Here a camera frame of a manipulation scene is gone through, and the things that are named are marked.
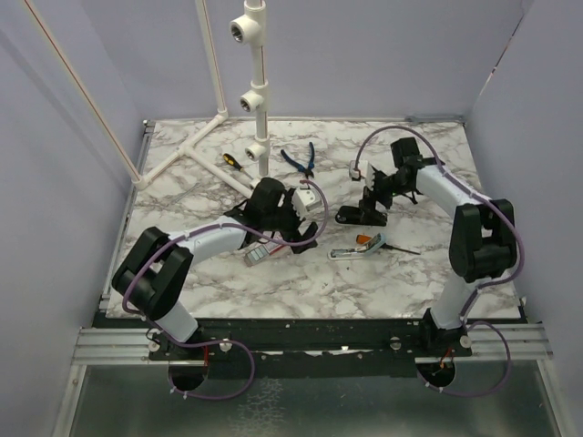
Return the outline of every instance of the yellow screwdriver handle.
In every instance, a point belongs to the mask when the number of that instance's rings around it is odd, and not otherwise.
[[[228,153],[223,153],[222,158],[231,167],[235,167],[239,171],[242,171],[243,170],[243,166],[241,164],[239,164],[237,162],[237,159],[235,159],[232,155],[229,155]]]

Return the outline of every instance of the marble tabletop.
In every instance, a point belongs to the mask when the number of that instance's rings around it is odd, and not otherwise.
[[[205,122],[161,121],[156,124],[145,170],[153,168]],[[334,121],[271,121],[271,176],[287,187],[298,185],[300,174],[286,164],[285,148],[300,161],[308,160],[308,142],[315,145],[315,181],[330,203],[329,225],[318,247],[301,255],[280,250],[254,267],[247,267],[247,249],[223,253],[190,269],[180,300],[196,317],[214,318],[401,318],[421,317],[440,295],[451,271],[448,245],[452,220],[430,199],[418,205],[399,197],[389,211],[387,226],[367,228],[337,224],[333,216],[343,204],[357,205],[363,183],[352,182],[347,166],[357,148],[385,123]],[[208,160],[231,171],[222,153],[231,153],[251,173],[257,171],[244,155],[254,135],[254,122],[227,121],[205,137],[196,149]],[[454,123],[430,123],[418,128],[432,141],[440,157],[459,177],[479,188],[476,168],[463,128]],[[394,171],[390,144],[406,133],[383,132],[364,151],[385,173]],[[420,144],[424,155],[428,150]],[[241,174],[233,174],[245,183]],[[146,228],[164,231],[193,228],[216,219],[243,201],[243,196],[212,176],[190,158],[183,158],[136,196],[122,256]],[[322,222],[323,210],[312,218]],[[357,234],[382,231],[395,246],[421,252],[410,255],[380,250],[369,259],[331,261],[330,249],[355,246]],[[487,289],[470,317],[518,317],[512,284]],[[108,317],[130,317],[121,296],[112,290]]]

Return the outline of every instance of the pvc pipe fitting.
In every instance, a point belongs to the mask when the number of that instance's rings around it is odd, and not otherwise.
[[[263,96],[252,89],[240,97],[240,107],[242,107],[245,112],[253,112],[255,109],[263,105],[263,101]]]
[[[240,97],[240,106],[245,112],[253,112],[261,109],[267,112],[269,82],[263,85],[255,85],[251,82],[251,89]]]
[[[265,178],[270,174],[270,152],[271,144],[269,137],[259,138],[255,136],[256,144],[262,147],[265,151],[259,156],[259,176]]]
[[[245,155],[253,162],[259,161],[259,158],[267,152],[267,148],[259,143],[253,143],[245,148]]]
[[[229,24],[230,34],[235,41],[252,46],[265,44],[265,3],[260,7],[248,6],[245,2],[245,15]]]

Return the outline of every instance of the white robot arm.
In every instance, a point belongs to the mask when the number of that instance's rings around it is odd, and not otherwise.
[[[222,252],[242,249],[257,241],[257,233],[264,231],[278,231],[291,243],[305,241],[293,246],[293,253],[314,248],[316,223],[312,222],[303,234],[299,228],[305,215],[321,204],[322,200],[310,189],[285,189],[278,180],[263,178],[244,206],[233,208],[211,223],[181,232],[146,229],[114,274],[112,286],[124,295],[124,305],[131,303],[174,339],[186,341],[199,326],[179,302],[190,266]],[[165,249],[151,266],[148,264],[157,251],[180,236],[185,238]],[[140,277],[138,273],[145,268]],[[135,279],[137,282],[126,296]]]
[[[446,176],[435,158],[423,158],[415,138],[395,141],[391,151],[397,167],[392,175],[367,161],[360,161],[357,170],[351,162],[352,179],[364,179],[363,198],[358,207],[342,206],[335,218],[341,224],[385,226],[387,214],[376,210],[377,203],[390,208],[394,197],[405,196],[416,204],[415,194],[423,194],[454,220],[449,246],[453,271],[439,300],[425,313],[422,332],[428,349],[442,349],[445,343],[463,334],[460,315],[469,311],[466,305],[472,304],[470,295],[479,285],[500,277],[516,264],[517,242],[501,219],[478,200],[486,197],[473,196],[476,192],[447,170]],[[488,200],[514,224],[514,209],[509,201]],[[483,229],[487,231],[484,234],[490,235],[483,236]]]

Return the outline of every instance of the bolt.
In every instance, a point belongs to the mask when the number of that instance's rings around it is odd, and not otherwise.
[[[391,349],[393,351],[398,351],[401,349],[401,339],[398,337],[391,337]]]
[[[150,352],[157,352],[160,349],[160,345],[157,344],[155,341],[151,341],[150,343],[148,343],[148,350]]]
[[[223,352],[230,351],[232,347],[233,347],[232,343],[219,343],[219,349],[221,349]]]
[[[472,339],[470,339],[467,335],[462,335],[459,338],[459,344],[464,349],[470,349],[472,347]]]

